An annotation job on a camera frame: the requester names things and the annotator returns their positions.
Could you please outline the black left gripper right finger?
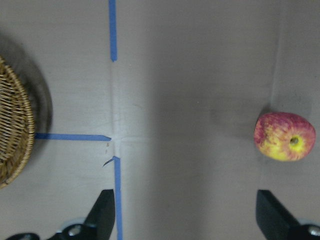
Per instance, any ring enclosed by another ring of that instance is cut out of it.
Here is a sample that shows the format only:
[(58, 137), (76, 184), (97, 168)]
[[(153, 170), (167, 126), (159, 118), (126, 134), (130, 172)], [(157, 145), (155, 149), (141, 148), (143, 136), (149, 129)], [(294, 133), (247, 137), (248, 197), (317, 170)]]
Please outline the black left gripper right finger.
[(299, 222), (270, 190), (257, 191), (255, 220), (267, 240), (318, 240), (320, 238), (318, 224)]

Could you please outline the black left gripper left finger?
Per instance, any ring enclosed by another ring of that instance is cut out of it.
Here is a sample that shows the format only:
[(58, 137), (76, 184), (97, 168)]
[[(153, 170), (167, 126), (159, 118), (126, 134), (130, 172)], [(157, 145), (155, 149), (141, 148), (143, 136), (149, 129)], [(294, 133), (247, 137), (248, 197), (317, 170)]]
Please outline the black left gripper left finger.
[(66, 226), (49, 240), (109, 240), (116, 220), (115, 194), (104, 189), (82, 223)]

